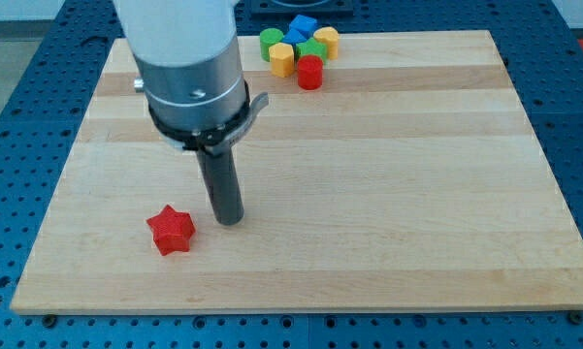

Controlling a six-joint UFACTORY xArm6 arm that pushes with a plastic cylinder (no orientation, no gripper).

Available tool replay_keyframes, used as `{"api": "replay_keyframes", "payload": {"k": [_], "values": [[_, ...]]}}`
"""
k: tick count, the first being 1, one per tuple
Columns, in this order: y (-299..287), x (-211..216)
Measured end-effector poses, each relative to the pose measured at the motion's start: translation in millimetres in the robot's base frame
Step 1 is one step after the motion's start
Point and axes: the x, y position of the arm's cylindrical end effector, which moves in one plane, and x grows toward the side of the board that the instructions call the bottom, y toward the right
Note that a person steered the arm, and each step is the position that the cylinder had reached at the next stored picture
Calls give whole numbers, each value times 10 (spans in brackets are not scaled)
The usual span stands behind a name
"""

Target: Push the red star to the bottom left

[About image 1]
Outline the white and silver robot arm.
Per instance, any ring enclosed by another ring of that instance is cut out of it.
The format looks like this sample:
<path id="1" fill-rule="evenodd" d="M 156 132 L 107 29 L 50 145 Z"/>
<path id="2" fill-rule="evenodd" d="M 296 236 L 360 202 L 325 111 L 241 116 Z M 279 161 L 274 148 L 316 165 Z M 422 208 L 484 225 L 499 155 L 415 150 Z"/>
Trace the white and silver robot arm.
<path id="1" fill-rule="evenodd" d="M 269 103 L 243 76 L 237 0 L 114 0 L 154 125 L 186 150 L 229 151 Z"/>

